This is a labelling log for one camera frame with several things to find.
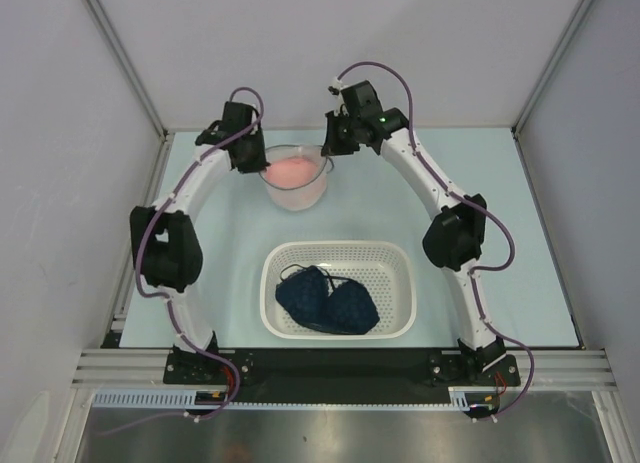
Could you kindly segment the pink bra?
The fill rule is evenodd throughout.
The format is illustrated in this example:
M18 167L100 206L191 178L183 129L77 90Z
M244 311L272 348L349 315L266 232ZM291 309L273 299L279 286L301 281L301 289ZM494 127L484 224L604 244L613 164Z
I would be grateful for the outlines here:
M271 163L265 173L268 184L281 189L295 189L310 183L318 165L306 157L289 157Z

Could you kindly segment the navy blue lace bra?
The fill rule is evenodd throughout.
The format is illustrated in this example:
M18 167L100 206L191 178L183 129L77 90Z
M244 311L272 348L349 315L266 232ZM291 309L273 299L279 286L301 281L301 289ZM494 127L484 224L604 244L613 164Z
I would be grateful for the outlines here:
M331 335L364 335L380 315L360 282L319 266L292 264L280 273L275 299L300 326Z

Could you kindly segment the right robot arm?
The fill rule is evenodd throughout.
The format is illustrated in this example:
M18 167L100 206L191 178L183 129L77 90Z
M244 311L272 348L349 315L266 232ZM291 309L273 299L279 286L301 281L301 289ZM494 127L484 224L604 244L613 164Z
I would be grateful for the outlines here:
M391 164L419 197L431 219L422 248L430 263L443 271L458 316L462 374L473 384L486 383L506 350L503 338L488 327L491 318L475 269L485 238L484 198L464 194L447 178L419 142L409 119L397 108L385 110L369 81L346 86L335 79L329 92L337 107L326 113L322 152L337 157L368 147Z

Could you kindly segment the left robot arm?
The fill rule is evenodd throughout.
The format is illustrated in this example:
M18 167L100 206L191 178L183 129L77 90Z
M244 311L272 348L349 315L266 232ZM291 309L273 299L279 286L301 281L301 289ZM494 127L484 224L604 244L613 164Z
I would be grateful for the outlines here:
M174 343L190 351L186 370L197 381L214 380L221 359L209 351L215 332L192 289L204 264L195 221L214 186L232 171L259 173L267 167L261 120L264 104L230 99L223 115L196 138L186 169L166 193L129 216L135 286L144 299L160 300Z

